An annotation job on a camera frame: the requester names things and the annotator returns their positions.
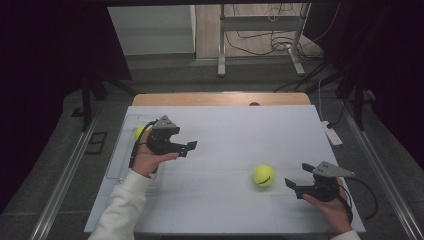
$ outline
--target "metal stand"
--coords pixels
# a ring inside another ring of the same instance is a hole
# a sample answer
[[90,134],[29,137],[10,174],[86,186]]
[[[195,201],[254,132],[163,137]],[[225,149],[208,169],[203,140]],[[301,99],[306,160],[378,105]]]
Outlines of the metal stand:
[[226,31],[296,31],[288,53],[297,75],[304,76],[305,71],[297,56],[297,45],[305,25],[309,6],[310,3],[305,3],[300,16],[279,16],[275,21],[270,21],[267,16],[225,16],[224,4],[221,4],[218,76],[225,76],[224,36]]

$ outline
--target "human hand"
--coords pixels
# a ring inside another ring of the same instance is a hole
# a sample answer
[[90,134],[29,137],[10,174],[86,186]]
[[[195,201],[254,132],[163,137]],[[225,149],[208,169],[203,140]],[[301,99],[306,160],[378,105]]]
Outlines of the human hand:
[[132,170],[144,177],[150,178],[152,173],[160,163],[178,158],[178,153],[168,153],[164,155],[156,155],[146,146],[147,139],[152,130],[148,129],[143,134],[140,145],[137,149]]
[[[343,186],[343,182],[340,178],[337,178],[339,186]],[[347,200],[346,192],[342,187],[339,187],[340,196]],[[317,207],[324,214],[328,223],[334,228],[337,235],[352,230],[352,226],[349,223],[349,219],[346,213],[346,209],[343,204],[337,199],[333,199],[329,202],[321,202],[320,200],[312,197],[308,194],[303,194],[303,199],[309,202],[311,205]]]

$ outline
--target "tennis ball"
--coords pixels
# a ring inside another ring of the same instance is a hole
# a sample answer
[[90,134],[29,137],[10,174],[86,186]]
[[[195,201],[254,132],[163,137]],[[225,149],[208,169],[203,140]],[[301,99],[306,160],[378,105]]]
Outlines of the tennis ball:
[[138,137],[140,136],[141,131],[143,131],[144,126],[138,126],[134,131],[134,140],[137,141]]
[[260,164],[253,171],[253,180],[259,186],[267,187],[274,181],[274,170],[269,165]]

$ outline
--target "white panel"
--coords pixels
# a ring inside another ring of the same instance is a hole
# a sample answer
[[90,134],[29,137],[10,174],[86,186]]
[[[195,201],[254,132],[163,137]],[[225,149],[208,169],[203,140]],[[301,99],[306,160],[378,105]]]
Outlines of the white panel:
[[194,52],[190,6],[108,10],[125,55]]

